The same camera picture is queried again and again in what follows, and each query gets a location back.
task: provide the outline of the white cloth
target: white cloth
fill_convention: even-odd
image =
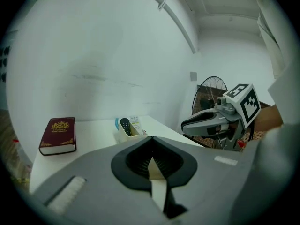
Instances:
[[[257,0],[258,26],[266,43],[274,78],[299,55],[299,39],[288,17],[275,0]]]

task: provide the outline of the gold emblem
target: gold emblem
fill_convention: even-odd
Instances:
[[[52,146],[50,143],[44,143],[44,141],[42,141],[41,143],[41,147],[49,147]]]
[[[62,142],[61,145],[68,144],[68,143],[72,143],[72,142],[73,142],[73,138],[71,138],[69,141]]]
[[[54,123],[51,127],[51,129],[64,129],[64,128],[69,128],[70,124],[68,122],[58,122],[58,123]]]

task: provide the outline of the white wall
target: white wall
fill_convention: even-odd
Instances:
[[[210,76],[220,77],[229,90],[238,83],[253,83],[259,100],[274,104],[267,91],[275,81],[270,57],[263,39],[256,35],[205,30],[199,38],[199,53],[193,54],[188,69],[197,72],[197,82],[188,82],[178,132],[180,123],[191,115],[197,85]]]
[[[12,123],[34,160],[52,117],[149,114],[175,129],[192,52],[154,0],[38,0],[7,73]]]

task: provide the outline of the book cover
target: book cover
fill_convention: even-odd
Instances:
[[[50,119],[39,145],[39,150],[43,155],[61,154],[76,150],[75,118]]]

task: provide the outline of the electric fan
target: electric fan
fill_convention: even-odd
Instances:
[[[217,102],[217,98],[221,97],[226,91],[227,87],[221,78],[212,76],[205,79],[205,81],[198,86],[195,94],[192,106],[192,115],[202,110],[213,108]],[[204,139],[199,136],[193,136],[192,139],[195,139],[204,146],[211,148],[218,147],[212,138]]]

